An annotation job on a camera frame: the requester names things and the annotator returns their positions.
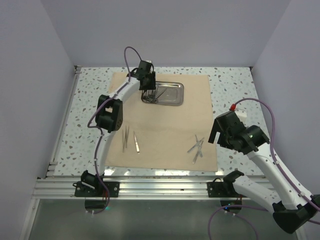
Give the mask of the steel instrument tray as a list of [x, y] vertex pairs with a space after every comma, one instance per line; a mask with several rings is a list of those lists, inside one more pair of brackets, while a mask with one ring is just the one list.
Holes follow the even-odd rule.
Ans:
[[183, 102], [184, 102], [184, 85], [182, 83], [156, 81], [156, 89], [155, 90], [144, 90], [144, 91], [155, 91], [156, 97], [157, 97], [165, 89], [167, 89], [166, 92], [158, 98], [158, 103], [156, 103], [154, 105], [178, 107], [183, 104]]

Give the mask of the beige cloth wrap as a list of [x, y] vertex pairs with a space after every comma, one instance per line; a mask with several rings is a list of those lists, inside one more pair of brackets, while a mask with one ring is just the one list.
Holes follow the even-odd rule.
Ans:
[[[144, 103], [141, 92], [135, 92], [123, 104], [123, 124], [116, 131], [105, 165], [123, 168], [148, 168], [216, 172], [215, 144], [208, 143], [214, 116], [210, 81], [206, 75], [156, 74], [159, 82], [175, 82], [184, 86], [183, 104], [168, 106]], [[128, 142], [123, 152], [122, 130], [129, 126]], [[134, 131], [140, 154], [137, 154]], [[204, 138], [202, 157], [196, 163], [196, 137]]]

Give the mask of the steel pointed tweezers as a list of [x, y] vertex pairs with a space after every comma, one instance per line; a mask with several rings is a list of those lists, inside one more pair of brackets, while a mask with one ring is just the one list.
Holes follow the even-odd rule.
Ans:
[[122, 152], [124, 153], [126, 148], [128, 147], [128, 138], [129, 138], [129, 126], [125, 126], [122, 130]]

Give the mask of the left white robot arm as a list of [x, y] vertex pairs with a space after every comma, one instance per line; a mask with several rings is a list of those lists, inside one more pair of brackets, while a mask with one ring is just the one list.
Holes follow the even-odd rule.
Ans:
[[99, 196], [107, 190], [103, 183], [106, 160], [112, 139], [123, 124], [123, 104], [137, 91], [155, 90], [156, 73], [151, 61], [141, 60], [138, 67], [129, 71], [124, 82], [109, 95], [101, 95], [97, 109], [87, 127], [100, 131], [93, 160], [81, 175], [81, 183], [92, 196]]

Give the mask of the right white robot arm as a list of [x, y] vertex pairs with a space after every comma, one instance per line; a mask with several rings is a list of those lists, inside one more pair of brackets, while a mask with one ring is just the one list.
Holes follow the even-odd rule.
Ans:
[[234, 170], [222, 181], [207, 183], [208, 197], [248, 197], [272, 214], [277, 225], [292, 234], [314, 217], [320, 196], [313, 195], [271, 151], [271, 141], [256, 125], [246, 127], [234, 111], [218, 116], [209, 135], [209, 143], [244, 154], [263, 172], [273, 190], [254, 182], [243, 172]]

